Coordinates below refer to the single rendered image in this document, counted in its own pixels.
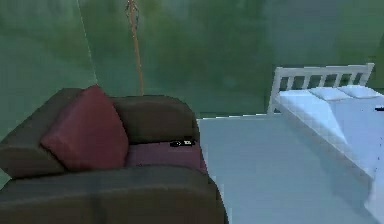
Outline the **black remote control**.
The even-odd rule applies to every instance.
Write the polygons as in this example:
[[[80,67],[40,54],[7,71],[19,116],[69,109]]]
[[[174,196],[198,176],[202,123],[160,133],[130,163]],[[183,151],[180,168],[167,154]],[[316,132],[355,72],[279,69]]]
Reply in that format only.
[[[170,147],[192,147],[196,144],[194,140],[175,140],[169,143]]]

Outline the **thin brown floor lamp pole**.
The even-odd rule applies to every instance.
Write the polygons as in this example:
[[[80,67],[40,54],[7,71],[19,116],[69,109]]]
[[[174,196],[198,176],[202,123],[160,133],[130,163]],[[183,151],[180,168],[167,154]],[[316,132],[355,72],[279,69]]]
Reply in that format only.
[[[138,7],[134,0],[127,0],[127,4],[125,7],[126,17],[129,19],[131,25],[132,39],[134,44],[134,52],[135,52],[135,60],[136,60],[136,70],[139,77],[139,89],[140,95],[144,95],[144,81],[143,81],[143,73],[141,68],[141,58],[140,58],[140,50],[139,50],[139,42],[137,37],[137,25],[138,25]]]

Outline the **white slatted bed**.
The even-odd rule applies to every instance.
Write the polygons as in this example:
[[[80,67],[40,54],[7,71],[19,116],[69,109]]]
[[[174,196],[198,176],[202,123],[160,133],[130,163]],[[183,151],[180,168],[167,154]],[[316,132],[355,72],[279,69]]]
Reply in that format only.
[[[384,224],[384,106],[382,97],[325,101],[309,92],[316,87],[367,86],[374,65],[284,68],[274,71],[267,113],[280,112],[305,126],[368,176],[365,208]]]

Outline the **dark red cushion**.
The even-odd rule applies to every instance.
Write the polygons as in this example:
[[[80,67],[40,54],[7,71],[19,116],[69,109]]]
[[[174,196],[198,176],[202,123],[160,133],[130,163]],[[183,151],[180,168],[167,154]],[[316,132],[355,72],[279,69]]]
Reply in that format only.
[[[112,100],[98,85],[82,90],[40,143],[71,171],[121,168],[129,147]]]

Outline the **white pillow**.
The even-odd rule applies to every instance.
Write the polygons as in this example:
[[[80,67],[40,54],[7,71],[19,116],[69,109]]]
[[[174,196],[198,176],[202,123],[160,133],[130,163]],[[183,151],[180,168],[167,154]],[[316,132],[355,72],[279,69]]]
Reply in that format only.
[[[337,88],[332,87],[316,87],[309,89],[309,92],[316,97],[325,101],[337,101],[349,99],[350,96],[340,91]]]
[[[382,94],[362,85],[346,85],[339,87],[339,90],[345,94],[357,99],[370,99],[382,97]]]

